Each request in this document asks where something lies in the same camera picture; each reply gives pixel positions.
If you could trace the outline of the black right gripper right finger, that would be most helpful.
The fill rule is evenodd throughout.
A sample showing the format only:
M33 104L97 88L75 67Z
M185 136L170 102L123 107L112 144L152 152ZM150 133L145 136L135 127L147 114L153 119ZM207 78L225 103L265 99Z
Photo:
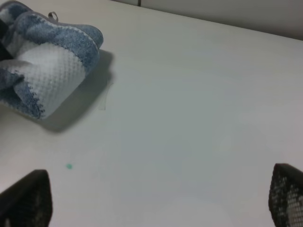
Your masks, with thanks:
M303 225L303 172L286 163L273 169L268 207L276 227Z

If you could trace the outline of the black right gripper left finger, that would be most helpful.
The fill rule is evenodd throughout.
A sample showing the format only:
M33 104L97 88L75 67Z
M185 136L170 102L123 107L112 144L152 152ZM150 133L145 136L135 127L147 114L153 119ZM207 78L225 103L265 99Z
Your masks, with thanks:
M49 174L34 170L0 194L2 227L47 227L53 214Z

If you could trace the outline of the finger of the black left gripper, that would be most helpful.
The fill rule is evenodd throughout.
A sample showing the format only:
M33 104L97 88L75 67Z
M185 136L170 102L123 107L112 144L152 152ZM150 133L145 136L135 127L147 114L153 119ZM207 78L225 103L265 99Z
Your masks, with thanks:
M13 56L7 50L7 39L10 36L10 27L0 20L0 60L11 60Z

